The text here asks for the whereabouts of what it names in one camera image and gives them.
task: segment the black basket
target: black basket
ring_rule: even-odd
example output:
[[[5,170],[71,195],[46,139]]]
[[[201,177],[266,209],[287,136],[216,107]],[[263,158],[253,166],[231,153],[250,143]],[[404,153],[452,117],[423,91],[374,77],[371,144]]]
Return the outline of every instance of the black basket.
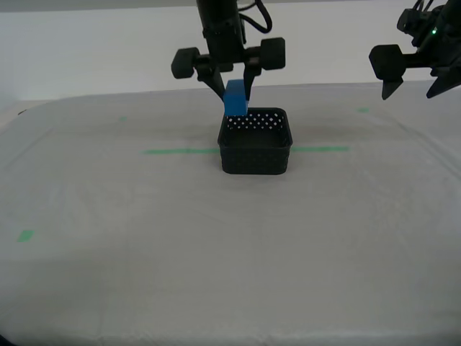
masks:
[[[225,116],[218,144],[226,173],[285,173],[293,144],[287,113],[280,108],[249,108],[246,116]]]

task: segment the white background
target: white background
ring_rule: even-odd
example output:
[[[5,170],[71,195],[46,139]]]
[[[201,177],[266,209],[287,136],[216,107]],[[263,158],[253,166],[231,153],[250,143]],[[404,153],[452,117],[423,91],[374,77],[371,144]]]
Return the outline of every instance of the white background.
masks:
[[[397,43],[413,52],[396,29],[413,0],[268,4],[270,35],[248,27],[250,45],[264,37],[287,42],[287,67],[264,72],[255,85],[376,81],[368,55],[374,45]],[[262,21],[259,13],[251,15]],[[0,13],[0,102],[84,94],[200,88],[196,78],[175,80],[178,48],[206,51],[193,6]],[[241,78],[236,68],[224,79]],[[409,71],[406,80],[429,79]]]

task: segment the blue block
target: blue block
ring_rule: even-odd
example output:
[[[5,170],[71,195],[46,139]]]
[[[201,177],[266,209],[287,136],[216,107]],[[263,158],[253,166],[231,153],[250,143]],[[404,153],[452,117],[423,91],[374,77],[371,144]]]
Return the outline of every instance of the blue block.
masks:
[[[246,115],[247,112],[248,101],[245,96],[243,79],[228,81],[224,93],[224,115],[226,117],[237,117]]]

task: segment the white table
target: white table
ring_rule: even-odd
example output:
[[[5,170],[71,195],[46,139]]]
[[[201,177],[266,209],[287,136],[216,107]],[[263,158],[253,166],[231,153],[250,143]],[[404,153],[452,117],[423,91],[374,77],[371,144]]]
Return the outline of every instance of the white table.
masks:
[[[428,87],[387,102],[378,85],[255,88],[252,105],[284,108],[306,150],[276,177],[227,175],[213,153],[144,154],[217,147],[207,90],[26,111],[0,135],[0,334],[459,345],[460,92],[428,101]]]

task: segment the cable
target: cable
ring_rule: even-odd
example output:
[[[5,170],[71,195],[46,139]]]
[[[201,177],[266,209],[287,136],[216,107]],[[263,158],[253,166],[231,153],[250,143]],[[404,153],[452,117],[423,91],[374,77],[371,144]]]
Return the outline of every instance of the cable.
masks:
[[[267,11],[266,7],[262,3],[262,0],[254,0],[254,3],[255,3],[256,6],[258,6],[258,9],[261,12],[262,17],[264,18],[264,21],[266,22],[267,27],[263,27],[258,22],[256,22],[254,19],[246,16],[245,14],[240,13],[239,14],[240,18],[242,20],[245,20],[246,22],[248,22],[256,30],[262,32],[263,34],[267,34],[267,33],[271,32],[271,30],[272,30],[272,18],[270,16],[269,12]]]
[[[245,7],[242,7],[240,9],[238,9],[239,12],[243,12],[243,11],[247,11],[249,9],[252,9],[253,7],[256,6],[256,1],[253,1],[253,4],[251,5],[248,5],[248,6],[245,6]]]
[[[433,2],[434,2],[434,0],[429,0],[429,2],[427,3],[426,8],[424,9],[425,12],[427,12],[427,10],[429,9],[429,7],[431,7]]]
[[[418,6],[421,4],[423,0],[417,0],[415,3],[415,6],[413,6],[413,9],[418,9]]]

